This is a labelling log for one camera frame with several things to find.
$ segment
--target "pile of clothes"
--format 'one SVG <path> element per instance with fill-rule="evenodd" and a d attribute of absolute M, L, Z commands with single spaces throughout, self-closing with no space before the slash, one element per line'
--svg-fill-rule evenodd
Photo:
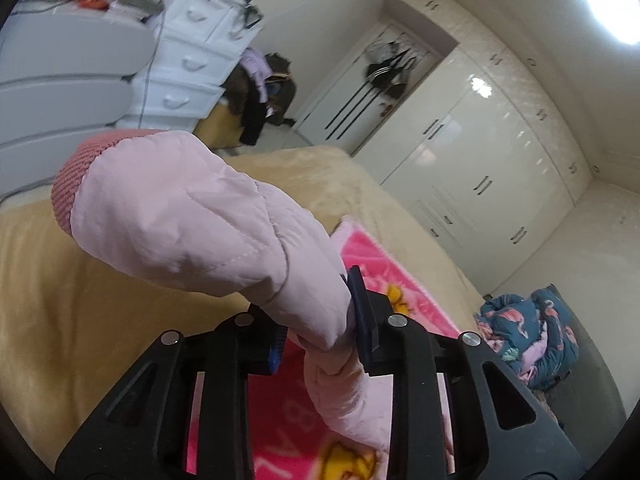
<path fill-rule="evenodd" d="M 255 146 L 265 123 L 291 124 L 285 113 L 296 95 L 290 62 L 279 54 L 249 47 L 223 87 L 229 111 L 241 116 L 240 142 Z"/>
<path fill-rule="evenodd" d="M 548 288 L 530 298 L 506 294 L 476 314 L 480 335 L 531 390 L 548 390 L 578 360 L 567 305 Z"/>

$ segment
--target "silver screw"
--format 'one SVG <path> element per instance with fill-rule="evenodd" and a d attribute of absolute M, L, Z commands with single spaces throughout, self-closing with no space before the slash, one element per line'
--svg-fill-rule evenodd
<path fill-rule="evenodd" d="M 234 319 L 234 321 L 238 326 L 249 326 L 251 325 L 251 323 L 254 322 L 254 316 L 246 312 L 243 312 L 242 314 L 238 314 Z"/>
<path fill-rule="evenodd" d="M 480 336 L 475 332 L 465 332 L 462 335 L 462 342 L 465 345 L 478 346 L 482 342 L 482 339 L 480 339 Z"/>
<path fill-rule="evenodd" d="M 391 316 L 386 318 L 386 322 L 391 326 L 395 326 L 396 328 L 401 328 L 406 326 L 408 321 L 402 314 L 392 314 Z"/>
<path fill-rule="evenodd" d="M 160 336 L 160 341 L 163 345 L 175 345 L 178 341 L 180 341 L 180 334 L 178 334 L 175 330 L 169 330 L 169 332 L 165 332 Z"/>

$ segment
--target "ceiling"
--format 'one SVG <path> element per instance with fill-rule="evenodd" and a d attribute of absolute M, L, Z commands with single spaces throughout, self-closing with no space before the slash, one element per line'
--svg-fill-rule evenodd
<path fill-rule="evenodd" d="M 536 60 L 532 72 L 598 176 L 640 192 L 640 43 L 617 40 L 587 0 L 457 1 Z"/>

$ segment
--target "flamingo print comforter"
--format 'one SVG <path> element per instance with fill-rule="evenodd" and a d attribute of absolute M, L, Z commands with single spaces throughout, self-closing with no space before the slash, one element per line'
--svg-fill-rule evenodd
<path fill-rule="evenodd" d="M 578 360 L 569 308 L 548 288 L 529 298 L 505 294 L 487 301 L 476 314 L 489 346 L 532 390 L 552 386 Z"/>

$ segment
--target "beige bedspread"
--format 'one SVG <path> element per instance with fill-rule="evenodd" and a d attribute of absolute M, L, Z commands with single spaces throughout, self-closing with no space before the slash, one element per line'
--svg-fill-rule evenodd
<path fill-rule="evenodd" d="M 434 296 L 461 330 L 482 299 L 439 245 L 335 148 L 282 150 L 228 162 L 274 184 L 327 232 L 357 218 Z M 120 274 L 83 253 L 48 202 L 0 214 L 0 400 L 53 467 L 84 418 L 164 330 L 213 329 L 246 306 Z"/>

